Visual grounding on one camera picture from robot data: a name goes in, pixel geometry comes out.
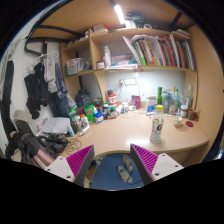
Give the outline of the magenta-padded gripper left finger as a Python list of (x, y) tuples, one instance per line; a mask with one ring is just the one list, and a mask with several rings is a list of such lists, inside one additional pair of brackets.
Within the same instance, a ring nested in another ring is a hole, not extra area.
[(57, 175), (78, 186), (85, 186), (87, 171), (94, 157), (94, 146), (87, 146), (67, 158), (58, 156), (46, 171)]

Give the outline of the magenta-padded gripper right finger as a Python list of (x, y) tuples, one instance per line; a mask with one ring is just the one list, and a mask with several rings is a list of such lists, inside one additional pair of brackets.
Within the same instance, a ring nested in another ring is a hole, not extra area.
[(138, 145), (130, 145), (130, 154), (145, 185), (183, 169), (166, 153), (156, 154)]

